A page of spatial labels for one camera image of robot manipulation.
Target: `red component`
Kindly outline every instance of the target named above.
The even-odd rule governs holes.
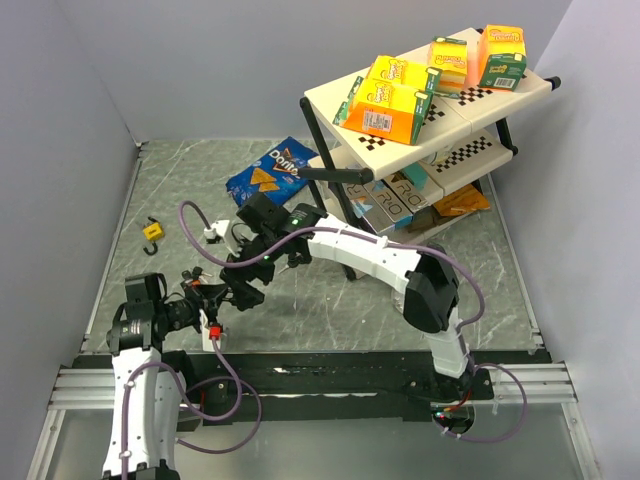
[[[220,340],[220,334],[222,334],[222,327],[214,326],[209,328],[209,340]]]

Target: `cracker box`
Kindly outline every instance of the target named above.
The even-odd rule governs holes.
[[[415,145],[441,72],[427,69],[427,74],[425,91],[376,78],[357,77],[333,123],[356,132]]]
[[[298,176],[298,169],[306,167],[315,156],[313,150],[288,137],[231,177],[226,184],[227,192],[238,206],[256,192],[264,192],[275,204],[283,205],[307,184],[306,179]]]
[[[478,42],[478,85],[513,91],[526,66],[522,28],[487,25]]]
[[[395,230],[406,227],[411,223],[413,219],[411,211],[384,182],[374,180],[365,184],[364,189],[371,194],[376,203],[389,216]]]
[[[329,184],[329,189],[335,195],[333,184]],[[356,217],[362,219],[372,232],[378,235],[389,235],[393,232],[393,222],[362,185],[345,184],[344,190]]]
[[[428,77],[426,65],[388,55],[379,55],[367,73],[367,78],[407,85],[421,91],[427,89]]]
[[[434,37],[429,45],[427,64],[442,70],[436,93],[460,93],[467,78],[467,42],[449,37]]]
[[[402,172],[396,172],[383,179],[393,193],[406,205],[411,213],[418,213],[423,208],[429,206],[429,202],[416,187],[404,176]]]

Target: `cable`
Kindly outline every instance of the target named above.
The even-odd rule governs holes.
[[[207,379],[207,380],[203,380],[202,382],[194,385],[191,389],[189,389],[189,391],[195,389],[195,388],[200,388],[203,385],[206,385],[208,383],[212,383],[215,381],[219,381],[221,379],[225,379],[225,378],[231,378],[233,379],[233,381],[236,383],[236,387],[237,387],[237,398],[236,401],[233,405],[233,407],[231,407],[231,409],[227,412],[224,413],[222,415],[219,416],[214,416],[214,415],[207,415],[203,412],[201,412],[200,410],[198,410],[195,405],[193,405],[193,403],[191,403],[191,401],[189,400],[189,398],[187,397],[187,394],[184,390],[184,388],[182,387],[182,383],[180,382],[180,378],[178,377],[178,374],[176,373],[176,371],[169,365],[167,365],[164,362],[149,362],[149,363],[145,363],[144,365],[140,365],[138,368],[136,368],[131,375],[129,375],[129,379],[127,380],[127,383],[125,384],[125,388],[124,388],[124,395],[122,397],[122,424],[121,424],[121,437],[120,437],[120,443],[122,445],[122,451],[121,451],[121,457],[122,457],[122,480],[127,480],[128,479],[128,471],[129,471],[129,457],[126,455],[126,452],[129,449],[129,400],[131,398],[131,390],[133,388],[133,386],[135,385],[133,382],[134,380],[138,377],[138,375],[140,375],[140,373],[142,373],[144,370],[148,369],[148,368],[153,368],[153,367],[157,367],[159,369],[162,369],[164,371],[169,372],[169,374],[171,375],[171,378],[173,378],[173,381],[176,384],[176,387],[178,389],[178,393],[180,394],[180,396],[182,397],[182,400],[184,401],[184,403],[186,404],[187,408],[189,409],[189,411],[191,411],[191,413],[193,413],[194,415],[204,419],[204,420],[209,420],[212,422],[220,422],[223,420],[227,420],[228,418],[230,418],[237,410],[238,407],[240,406],[240,403],[242,401],[242,385],[245,385],[250,391],[251,393],[254,395],[254,397],[256,397],[256,401],[258,402],[258,418],[256,420],[256,423],[253,427],[253,429],[249,432],[249,435],[247,435],[247,437],[240,443],[238,443],[237,445],[234,445],[233,447],[224,449],[224,450],[220,450],[220,451],[210,451],[207,453],[227,453],[229,452],[233,452],[234,450],[237,450],[238,448],[244,446],[247,442],[249,442],[249,440],[251,440],[251,438],[253,438],[253,436],[255,435],[255,433],[258,431],[258,428],[260,426],[260,422],[262,420],[262,404],[260,403],[260,397],[258,396],[258,393],[256,392],[256,390],[249,385],[247,382],[240,380],[240,378],[238,377],[238,374],[236,373],[236,371],[233,369],[233,367],[231,367],[231,365],[229,364],[229,362],[227,362],[227,360],[224,358],[224,356],[222,355],[222,352],[220,351],[217,342],[213,342],[213,350],[216,354],[216,356],[218,357],[218,360],[220,361],[220,363],[222,363],[222,365],[227,369],[227,371],[231,374],[231,377],[216,377],[216,378],[211,378],[211,379]],[[189,448],[194,448],[194,449],[200,449],[201,447],[196,447],[195,445],[191,445],[186,443],[186,447]]]
[[[203,380],[202,382],[194,385],[193,387],[191,387],[188,390],[188,392],[190,392],[192,390],[195,390],[196,388],[203,387],[203,386],[205,386],[205,385],[207,385],[209,383],[218,382],[220,380],[231,380],[231,377],[208,378],[208,379]],[[242,384],[245,387],[247,387],[249,389],[251,394],[255,397],[256,402],[258,402],[258,416],[256,417],[256,421],[253,424],[253,427],[251,428],[251,430],[249,431],[247,436],[244,437],[244,439],[242,441],[236,443],[232,447],[223,448],[221,450],[211,450],[211,449],[208,449],[208,448],[199,447],[198,445],[193,445],[192,443],[185,442],[184,440],[178,440],[177,443],[179,443],[183,447],[187,447],[187,448],[190,448],[191,450],[195,450],[196,452],[207,453],[209,455],[220,455],[220,454],[223,454],[223,453],[235,452],[236,450],[244,447],[247,443],[249,443],[249,441],[254,437],[254,435],[258,432],[258,429],[260,428],[260,422],[262,421],[262,402],[260,401],[260,395],[258,395],[258,392],[256,392],[255,388],[253,388],[251,385],[249,385],[244,380],[240,380],[240,381],[242,382]]]
[[[282,245],[284,245],[285,243],[287,243],[291,239],[293,239],[295,237],[298,237],[300,235],[304,235],[306,233],[313,233],[313,232],[340,233],[341,235],[347,235],[349,237],[354,237],[354,238],[357,238],[359,240],[364,240],[364,241],[369,242],[369,243],[376,243],[376,239],[370,238],[367,235],[364,235],[364,234],[358,233],[358,232],[354,232],[354,231],[351,231],[351,230],[342,230],[342,229],[333,228],[333,227],[305,227],[305,228],[301,228],[299,230],[296,230],[295,232],[290,233],[289,235],[285,236],[281,240],[277,241],[274,245],[269,247],[267,250],[265,250],[264,252],[262,252],[261,254],[255,256],[253,258],[250,258],[248,260],[244,260],[242,262],[225,262],[223,260],[220,260],[219,258],[214,257],[209,252],[207,252],[202,247],[202,245],[200,245],[200,243],[198,243],[196,238],[193,236],[193,234],[191,233],[191,231],[187,227],[187,223],[186,223],[185,218],[184,218],[184,207],[187,206],[187,205],[192,207],[193,209],[195,209],[196,212],[198,213],[198,215],[200,216],[200,218],[202,219],[203,223],[207,226],[207,228],[209,227],[209,224],[207,223],[208,222],[207,221],[207,217],[205,217],[205,215],[202,212],[202,210],[200,209],[200,207],[198,207],[191,200],[185,200],[182,203],[180,203],[180,206],[178,207],[178,218],[180,220],[180,227],[182,228],[182,231],[184,232],[185,236],[189,240],[189,243],[191,243],[191,245],[193,245],[193,247],[200,253],[200,255],[202,255],[204,258],[206,258],[210,262],[218,265],[219,267],[223,267],[223,268],[244,268],[244,267],[248,267],[250,265],[253,265],[254,263],[257,263],[260,260],[262,260],[265,256],[271,255],[273,252],[278,250],[280,247],[282,247]],[[426,255],[430,255],[432,257],[436,257],[436,258],[439,258],[441,260],[444,260],[449,265],[451,265],[456,270],[458,270],[460,272],[460,274],[462,274],[462,276],[467,279],[469,284],[471,284],[471,287],[473,288],[473,290],[475,291],[476,295],[478,296],[479,308],[478,308],[478,312],[473,317],[471,317],[471,318],[469,318],[467,320],[461,321],[458,324],[458,326],[456,327],[456,330],[458,332],[460,332],[462,327],[464,327],[466,325],[470,325],[470,324],[475,323],[478,320],[480,320],[480,318],[482,317],[482,315],[484,314],[484,311],[485,311],[484,295],[482,294],[482,290],[480,289],[480,285],[478,285],[478,283],[473,278],[471,273],[464,266],[462,266],[457,260],[455,260],[454,258],[442,253],[440,250],[436,250],[436,249],[430,248],[430,247],[425,247],[425,246],[422,246],[422,245],[403,245],[401,243],[389,243],[388,248],[396,248],[396,249],[399,249],[399,250],[416,250],[416,251],[424,253]]]
[[[235,228],[236,228],[236,227],[243,226],[243,225],[244,225],[245,227],[248,227],[248,225],[247,225],[246,223],[244,223],[244,222],[237,222],[237,223],[234,223],[233,225],[231,225],[231,236],[233,237],[233,239],[234,239],[237,243],[241,243],[241,241],[238,239],[238,237],[236,237]]]
[[[509,440],[516,433],[518,433],[520,431],[520,429],[522,428],[522,425],[524,425],[524,422],[525,422],[525,420],[527,418],[527,413],[529,412],[529,404],[527,402],[527,394],[524,391],[524,387],[522,386],[522,383],[520,382],[520,380],[518,380],[513,373],[511,373],[509,370],[507,370],[503,366],[497,365],[495,363],[481,363],[481,364],[475,365],[473,367],[474,375],[481,368],[497,368],[498,370],[502,370],[504,373],[509,375],[513,379],[515,384],[518,386],[518,389],[520,390],[520,394],[522,395],[522,412],[520,413],[520,418],[518,419],[518,423],[516,423],[516,425],[510,431],[508,431],[507,433],[505,433],[503,435],[500,435],[498,437],[493,437],[493,438],[481,438],[481,437],[469,437],[467,435],[457,435],[457,434],[449,431],[448,429],[443,428],[442,425],[440,425],[438,422],[434,422],[434,423],[438,426],[438,428],[440,428],[442,433],[444,435],[446,435],[447,437],[455,438],[456,440],[462,440],[463,442],[470,442],[470,443],[499,443],[499,442],[504,442],[505,440]]]
[[[469,391],[467,392],[467,394],[465,395],[464,399],[458,403],[457,405],[454,405],[452,407],[447,407],[444,409],[445,412],[455,412],[456,410],[458,410],[461,406],[463,406],[465,403],[467,403],[467,401],[471,398],[471,389],[469,389]]]

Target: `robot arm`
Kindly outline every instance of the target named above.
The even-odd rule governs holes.
[[[388,284],[404,295],[404,318],[424,332],[433,354],[435,370],[453,378],[468,373],[468,347],[456,328],[458,280],[452,267],[437,258],[415,250],[388,248],[393,245],[386,237],[377,237],[352,227],[323,210],[299,204],[291,213],[275,205],[266,195],[255,194],[238,210],[238,217],[256,234],[232,246],[228,262],[255,257],[276,244],[284,236],[304,227],[330,227],[337,230],[301,235],[287,242],[270,258],[243,268],[224,268],[221,278],[236,297],[232,300],[240,310],[262,303],[264,295],[249,285],[260,279],[265,285],[273,279],[274,262],[288,255],[288,265],[310,263],[312,258],[333,260],[360,270]],[[205,229],[211,243],[224,241],[223,235],[211,239],[211,231],[221,231],[220,221]],[[371,242],[345,235],[357,232]],[[203,346],[208,345],[208,338]]]

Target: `yellow box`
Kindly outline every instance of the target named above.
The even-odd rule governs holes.
[[[407,85],[422,91],[427,88],[428,76],[426,65],[388,55],[379,55],[367,73],[367,78]]]
[[[478,42],[478,85],[515,90],[526,67],[522,28],[487,25]]]
[[[459,93],[468,71],[467,42],[449,37],[434,37],[429,45],[427,64],[442,70],[437,92]]]
[[[357,132],[414,145],[431,106],[440,70],[428,69],[425,91],[377,78],[357,77],[333,120]]]
[[[146,226],[142,230],[142,233],[144,233],[144,236],[150,242],[155,242],[156,240],[160,240],[162,237],[164,237],[164,230],[162,230],[162,226],[160,226],[158,222]]]

